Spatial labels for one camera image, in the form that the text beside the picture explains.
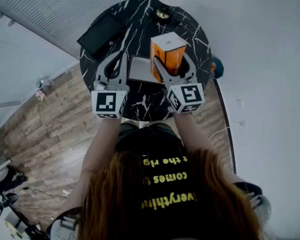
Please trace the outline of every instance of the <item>round table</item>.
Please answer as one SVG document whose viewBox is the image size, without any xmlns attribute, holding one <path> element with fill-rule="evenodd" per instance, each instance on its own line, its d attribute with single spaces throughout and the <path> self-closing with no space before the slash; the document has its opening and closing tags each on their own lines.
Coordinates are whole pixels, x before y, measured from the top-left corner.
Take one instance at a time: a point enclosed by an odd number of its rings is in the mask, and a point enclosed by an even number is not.
<svg viewBox="0 0 300 240">
<path fill-rule="evenodd" d="M 154 21 L 155 10 L 162 6 L 158 0 L 126 0 L 115 4 L 91 24 L 93 25 L 107 13 L 111 13 L 126 25 L 127 31 L 109 45 L 107 49 L 98 51 L 98 57 L 92 58 L 83 48 L 80 51 L 80 68 L 83 80 L 91 92 L 98 65 L 110 54 L 119 50 L 127 53 L 127 67 L 132 55 L 150 57 L 150 39 L 164 33 L 176 32 L 187 41 L 185 52 L 196 67 L 199 83 L 205 88 L 210 78 L 211 49 L 208 39 L 198 22 L 179 7 L 169 6 L 172 21 L 160 24 Z M 160 121 L 173 116 L 168 111 L 169 101 L 163 88 L 157 84 L 127 80 L 130 87 L 123 117 L 136 121 Z"/>
</svg>

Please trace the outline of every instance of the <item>gray curtain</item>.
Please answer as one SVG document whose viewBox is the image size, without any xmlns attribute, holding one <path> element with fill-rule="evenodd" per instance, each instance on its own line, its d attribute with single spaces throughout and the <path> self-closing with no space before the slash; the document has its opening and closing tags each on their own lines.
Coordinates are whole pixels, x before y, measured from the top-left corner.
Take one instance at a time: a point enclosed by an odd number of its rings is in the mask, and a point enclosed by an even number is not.
<svg viewBox="0 0 300 240">
<path fill-rule="evenodd" d="M 79 59 L 78 38 L 93 20 L 125 0 L 0 0 L 0 12 Z"/>
</svg>

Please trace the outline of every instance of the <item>wood laminate flooring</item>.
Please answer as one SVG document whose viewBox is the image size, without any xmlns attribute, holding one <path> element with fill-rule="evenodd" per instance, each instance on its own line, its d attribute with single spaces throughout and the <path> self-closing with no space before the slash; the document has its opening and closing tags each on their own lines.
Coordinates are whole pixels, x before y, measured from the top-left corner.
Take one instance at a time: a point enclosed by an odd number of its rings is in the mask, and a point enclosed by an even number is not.
<svg viewBox="0 0 300 240">
<path fill-rule="evenodd" d="M 79 65 L 57 77 L 47 97 L 38 101 L 34 96 L 0 129 L 0 149 L 12 165 L 28 177 L 28 181 L 14 190 L 29 186 L 54 196 L 65 196 L 78 181 L 83 158 L 98 129 L 88 91 Z M 225 117 L 216 86 L 210 81 L 204 90 L 205 104 L 194 117 L 210 137 L 226 128 Z M 173 118 L 164 121 L 178 133 Z M 229 168 L 233 168 L 226 130 L 211 139 Z M 30 221 L 39 222 L 46 229 L 56 217 L 66 199 L 50 197 L 41 192 L 22 190 L 13 206 Z"/>
</svg>

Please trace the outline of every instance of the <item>orange box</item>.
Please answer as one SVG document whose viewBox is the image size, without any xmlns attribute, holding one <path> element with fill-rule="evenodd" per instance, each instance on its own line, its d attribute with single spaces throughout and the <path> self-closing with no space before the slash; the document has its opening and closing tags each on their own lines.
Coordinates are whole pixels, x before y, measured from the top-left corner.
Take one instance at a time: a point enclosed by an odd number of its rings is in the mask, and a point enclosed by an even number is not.
<svg viewBox="0 0 300 240">
<path fill-rule="evenodd" d="M 150 67 L 152 75 L 159 83 L 163 81 L 154 65 L 154 57 L 158 57 L 170 75 L 178 74 L 187 42 L 175 32 L 158 35 L 151 38 Z"/>
</svg>

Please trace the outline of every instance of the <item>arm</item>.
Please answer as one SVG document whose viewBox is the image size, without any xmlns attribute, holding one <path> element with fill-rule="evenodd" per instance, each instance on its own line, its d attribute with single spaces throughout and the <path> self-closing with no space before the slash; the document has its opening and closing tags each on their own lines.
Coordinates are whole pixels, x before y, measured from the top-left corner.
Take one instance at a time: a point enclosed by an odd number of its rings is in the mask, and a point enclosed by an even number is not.
<svg viewBox="0 0 300 240">
<path fill-rule="evenodd" d="M 181 136 L 182 142 L 188 152 L 197 149 L 214 150 L 208 138 L 201 131 L 191 113 L 177 114 L 174 113 L 174 121 Z M 244 182 L 244 180 L 230 171 L 223 168 L 223 176 L 228 183 Z"/>
<path fill-rule="evenodd" d="M 93 138 L 82 163 L 81 174 L 70 196 L 64 202 L 59 215 L 84 205 L 89 189 L 90 176 L 102 169 L 113 155 L 120 131 L 121 119 L 104 119 Z"/>
</svg>

